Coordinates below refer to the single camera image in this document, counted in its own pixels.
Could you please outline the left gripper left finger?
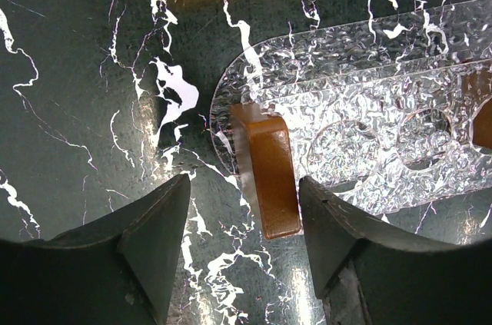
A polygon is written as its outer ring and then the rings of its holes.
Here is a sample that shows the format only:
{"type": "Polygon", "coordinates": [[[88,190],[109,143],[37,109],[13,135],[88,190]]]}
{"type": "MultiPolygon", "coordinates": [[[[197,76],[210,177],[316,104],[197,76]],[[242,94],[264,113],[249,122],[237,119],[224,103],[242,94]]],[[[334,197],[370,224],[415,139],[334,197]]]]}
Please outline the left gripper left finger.
{"type": "Polygon", "coordinates": [[[1,322],[165,323],[190,196],[178,174],[51,240],[3,240],[1,322]]]}

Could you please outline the clear acrylic toothbrush holder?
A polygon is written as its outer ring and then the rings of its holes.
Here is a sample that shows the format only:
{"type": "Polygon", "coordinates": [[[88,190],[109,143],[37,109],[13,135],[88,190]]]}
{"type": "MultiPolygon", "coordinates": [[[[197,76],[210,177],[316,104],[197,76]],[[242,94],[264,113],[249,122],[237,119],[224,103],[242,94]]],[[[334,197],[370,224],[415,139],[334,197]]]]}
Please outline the clear acrylic toothbrush holder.
{"type": "Polygon", "coordinates": [[[491,186],[491,63],[232,104],[244,192],[267,239],[296,234],[310,177],[373,215],[491,186]]]}

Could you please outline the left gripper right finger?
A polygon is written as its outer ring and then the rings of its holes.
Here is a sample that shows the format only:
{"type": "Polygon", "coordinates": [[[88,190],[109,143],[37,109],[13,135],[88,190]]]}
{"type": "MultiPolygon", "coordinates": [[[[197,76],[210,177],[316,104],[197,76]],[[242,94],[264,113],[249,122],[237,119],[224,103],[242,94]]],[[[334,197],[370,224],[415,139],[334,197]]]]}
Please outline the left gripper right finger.
{"type": "Polygon", "coordinates": [[[314,292],[329,324],[489,324],[491,242],[448,244],[299,183],[314,292]]]}

